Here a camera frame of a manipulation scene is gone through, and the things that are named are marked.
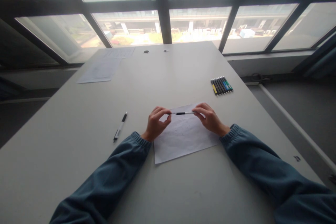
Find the hand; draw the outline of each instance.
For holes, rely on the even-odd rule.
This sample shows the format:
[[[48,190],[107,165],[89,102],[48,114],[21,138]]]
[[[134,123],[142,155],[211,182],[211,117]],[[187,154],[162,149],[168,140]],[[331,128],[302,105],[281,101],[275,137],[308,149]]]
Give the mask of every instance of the hand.
[[[148,142],[153,142],[172,121],[172,115],[169,115],[164,122],[159,121],[164,114],[168,113],[171,111],[163,107],[156,107],[149,115],[147,129],[141,137]]]
[[[194,115],[201,120],[207,130],[212,131],[220,137],[225,136],[231,130],[230,127],[222,124],[214,110],[207,103],[198,104],[193,111],[197,112]]]

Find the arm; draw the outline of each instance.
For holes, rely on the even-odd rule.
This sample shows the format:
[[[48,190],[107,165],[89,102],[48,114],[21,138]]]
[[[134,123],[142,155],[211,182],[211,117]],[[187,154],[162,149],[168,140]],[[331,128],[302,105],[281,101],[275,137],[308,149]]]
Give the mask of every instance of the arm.
[[[133,132],[90,177],[56,208],[50,223],[106,223],[123,192],[146,160],[155,138],[171,122],[170,110],[156,107],[141,136]]]
[[[277,223],[336,223],[336,194],[303,177],[250,132],[223,125],[207,104],[200,108],[207,114],[203,125],[221,137],[233,163],[269,195]]]

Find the set of markers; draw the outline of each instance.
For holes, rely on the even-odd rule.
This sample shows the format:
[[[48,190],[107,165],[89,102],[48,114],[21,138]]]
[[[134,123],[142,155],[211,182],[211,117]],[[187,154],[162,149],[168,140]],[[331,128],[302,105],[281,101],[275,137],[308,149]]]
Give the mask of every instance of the set of markers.
[[[230,93],[233,91],[233,88],[231,87],[231,85],[228,83],[228,81],[224,76],[211,79],[210,81],[216,96],[223,95],[225,93]]]

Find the blue sweatshirt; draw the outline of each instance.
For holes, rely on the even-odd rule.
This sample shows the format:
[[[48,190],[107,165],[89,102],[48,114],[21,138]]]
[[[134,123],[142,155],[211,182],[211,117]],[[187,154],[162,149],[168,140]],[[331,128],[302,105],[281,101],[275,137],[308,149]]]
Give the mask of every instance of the blue sweatshirt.
[[[304,178],[253,134],[234,124],[220,140],[238,169],[271,198],[276,223],[336,223],[336,194]],[[151,145],[133,132],[58,205],[50,223],[107,223]]]

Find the sheet of paper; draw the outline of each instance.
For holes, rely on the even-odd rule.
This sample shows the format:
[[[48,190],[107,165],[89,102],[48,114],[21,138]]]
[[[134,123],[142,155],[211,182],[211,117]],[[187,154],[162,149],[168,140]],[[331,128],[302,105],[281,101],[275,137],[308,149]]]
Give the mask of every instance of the sheet of paper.
[[[110,81],[122,58],[103,58],[94,62],[77,83]]]
[[[172,113],[191,111],[197,104],[171,109]],[[154,141],[155,164],[163,163],[220,143],[219,137],[204,128],[193,114],[172,115],[171,123]]]
[[[110,81],[123,58],[132,56],[135,47],[100,49],[95,62],[77,83]]]

